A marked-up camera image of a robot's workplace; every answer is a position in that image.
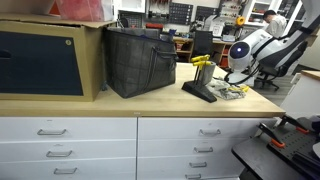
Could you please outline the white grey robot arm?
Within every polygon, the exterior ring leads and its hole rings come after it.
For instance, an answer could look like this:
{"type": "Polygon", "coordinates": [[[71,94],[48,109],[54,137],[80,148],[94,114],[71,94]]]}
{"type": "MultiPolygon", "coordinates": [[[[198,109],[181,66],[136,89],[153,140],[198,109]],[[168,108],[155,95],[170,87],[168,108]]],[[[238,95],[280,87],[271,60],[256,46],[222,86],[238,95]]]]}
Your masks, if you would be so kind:
{"type": "Polygon", "coordinates": [[[305,51],[306,39],[319,27],[320,0],[301,0],[306,19],[298,30],[276,38],[258,29],[235,42],[228,52],[231,71],[224,77],[229,84],[252,84],[260,65],[278,68],[287,60],[297,60],[305,51]]]}

